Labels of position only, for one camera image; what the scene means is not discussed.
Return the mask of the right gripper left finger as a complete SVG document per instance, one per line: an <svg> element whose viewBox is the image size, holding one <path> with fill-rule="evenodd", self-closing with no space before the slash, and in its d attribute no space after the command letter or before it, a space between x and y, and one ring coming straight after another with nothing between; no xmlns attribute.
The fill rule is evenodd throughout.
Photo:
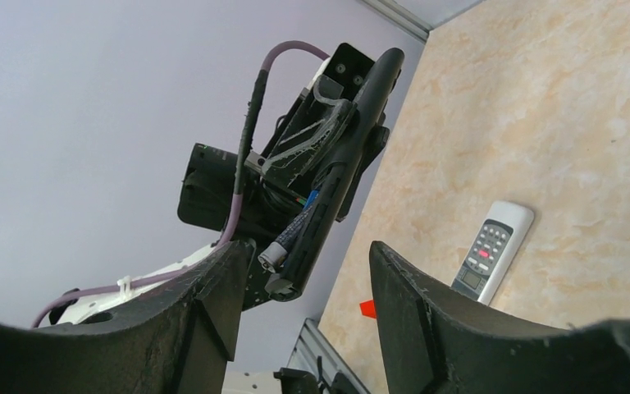
<svg viewBox="0 0 630 394"><path fill-rule="evenodd" d="M0 393L218 393L235 358L253 247L233 241L80 324L0 324Z"/></svg>

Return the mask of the white remote control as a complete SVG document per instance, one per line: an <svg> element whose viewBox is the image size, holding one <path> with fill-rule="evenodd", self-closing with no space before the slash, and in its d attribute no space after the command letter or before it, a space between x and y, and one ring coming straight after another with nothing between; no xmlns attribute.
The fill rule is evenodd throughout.
<svg viewBox="0 0 630 394"><path fill-rule="evenodd" d="M481 304L495 296L535 213L520 204L495 201L468 248L451 288Z"/></svg>

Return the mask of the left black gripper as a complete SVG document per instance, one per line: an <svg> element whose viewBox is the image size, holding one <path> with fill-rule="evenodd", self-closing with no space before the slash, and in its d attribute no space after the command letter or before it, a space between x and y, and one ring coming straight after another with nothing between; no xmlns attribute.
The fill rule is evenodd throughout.
<svg viewBox="0 0 630 394"><path fill-rule="evenodd" d="M368 111L360 101L365 89L357 86L349 93L342 84L317 82L297 99L286 115L285 124L278 126L274 137L262 154L262 191L260 220L286 222L298 212L295 200L324 184L325 170L332 165L336 151L349 140L359 126L363 114L374 115L375 123L366 133L361 157L354 177L346 189L336 221L349 214L361 175L386 146L389 130L383 126L389 92L376 90L365 93L379 110Z"/></svg>

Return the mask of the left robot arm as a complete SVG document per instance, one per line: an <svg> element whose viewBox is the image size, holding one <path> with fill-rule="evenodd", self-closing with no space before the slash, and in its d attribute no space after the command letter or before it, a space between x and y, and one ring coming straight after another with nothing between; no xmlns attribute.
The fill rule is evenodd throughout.
<svg viewBox="0 0 630 394"><path fill-rule="evenodd" d="M318 77L276 128L276 138L301 142L258 156L251 143L266 87L261 71L237 153L194 146L177 210L182 222L219 231L221 242L256 243L258 256L248 261L255 297L246 309L302 294L332 224L348 216L361 175L386 146L384 109L395 82Z"/></svg>

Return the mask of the black remote control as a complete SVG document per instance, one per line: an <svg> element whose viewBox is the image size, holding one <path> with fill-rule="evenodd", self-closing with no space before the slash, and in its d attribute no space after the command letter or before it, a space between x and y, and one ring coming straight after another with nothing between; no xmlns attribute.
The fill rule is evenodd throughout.
<svg viewBox="0 0 630 394"><path fill-rule="evenodd" d="M365 90L360 93L360 101L368 111L379 110L381 105L374 103L364 94L378 89L391 93L403 63L404 52L399 48L385 51L374 62L361 86ZM315 84L323 81L334 82L326 76L320 76ZM350 134L349 140L336 151L332 165L325 170L324 184L317 189L318 197L310 206L312 211L299 232L293 248L276 272L270 273L265 290L272 300L287 302L302 295L332 224L338 222L336 215L342 205L346 189L354 177L366 133L375 123L375 116L363 114L360 121L360 125L356 126Z"/></svg>

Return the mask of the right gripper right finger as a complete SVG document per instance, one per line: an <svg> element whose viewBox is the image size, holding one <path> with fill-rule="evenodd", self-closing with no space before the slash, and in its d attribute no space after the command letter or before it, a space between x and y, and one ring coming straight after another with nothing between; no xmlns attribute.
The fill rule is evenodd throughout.
<svg viewBox="0 0 630 394"><path fill-rule="evenodd" d="M369 267L391 393L630 393L630 319L560 329L517 318L381 241Z"/></svg>

